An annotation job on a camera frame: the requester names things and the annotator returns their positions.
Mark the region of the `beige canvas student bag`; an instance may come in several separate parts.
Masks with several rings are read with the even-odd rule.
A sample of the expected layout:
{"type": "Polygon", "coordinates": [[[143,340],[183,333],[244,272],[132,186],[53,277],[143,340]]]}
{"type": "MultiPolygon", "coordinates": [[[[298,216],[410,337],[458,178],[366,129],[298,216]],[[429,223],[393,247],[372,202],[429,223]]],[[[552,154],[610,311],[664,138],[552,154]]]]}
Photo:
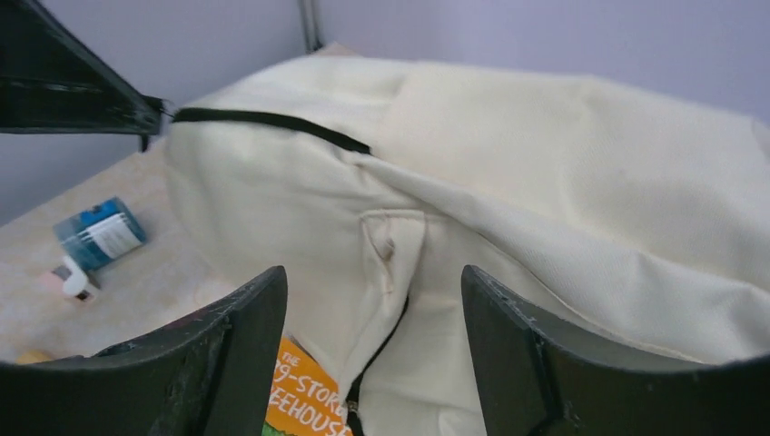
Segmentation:
{"type": "Polygon", "coordinates": [[[313,55],[207,95],[165,146],[174,213],[286,329],[356,435],[490,435],[475,266],[626,346],[769,360],[769,128],[583,75],[313,55]]]}

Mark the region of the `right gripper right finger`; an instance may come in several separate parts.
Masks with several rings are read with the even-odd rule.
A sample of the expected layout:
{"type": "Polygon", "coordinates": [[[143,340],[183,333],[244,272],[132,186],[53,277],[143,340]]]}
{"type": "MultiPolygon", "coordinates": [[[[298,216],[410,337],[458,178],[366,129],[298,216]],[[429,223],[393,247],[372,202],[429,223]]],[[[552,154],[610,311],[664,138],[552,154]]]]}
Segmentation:
{"type": "Polygon", "coordinates": [[[766,435],[769,360],[704,365],[587,331],[467,266],[461,293],[490,435],[766,435]]]}

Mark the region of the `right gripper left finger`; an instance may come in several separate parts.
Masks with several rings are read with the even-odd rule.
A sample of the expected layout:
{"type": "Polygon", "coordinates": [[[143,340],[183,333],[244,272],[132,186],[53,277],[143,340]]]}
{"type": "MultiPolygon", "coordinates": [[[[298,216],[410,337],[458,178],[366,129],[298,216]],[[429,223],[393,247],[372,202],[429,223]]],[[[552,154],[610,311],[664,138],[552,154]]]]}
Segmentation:
{"type": "Polygon", "coordinates": [[[97,354],[1,367],[4,435],[258,435],[287,307],[272,267],[97,354]]]}

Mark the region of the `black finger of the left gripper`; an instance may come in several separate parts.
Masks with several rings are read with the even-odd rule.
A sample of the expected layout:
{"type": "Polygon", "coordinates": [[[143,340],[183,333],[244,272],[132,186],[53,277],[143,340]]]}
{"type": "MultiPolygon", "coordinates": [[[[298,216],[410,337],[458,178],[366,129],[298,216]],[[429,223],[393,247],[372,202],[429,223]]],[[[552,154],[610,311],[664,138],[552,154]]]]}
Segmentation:
{"type": "Polygon", "coordinates": [[[40,2],[2,2],[2,133],[134,135],[146,151],[163,111],[40,2]]]}

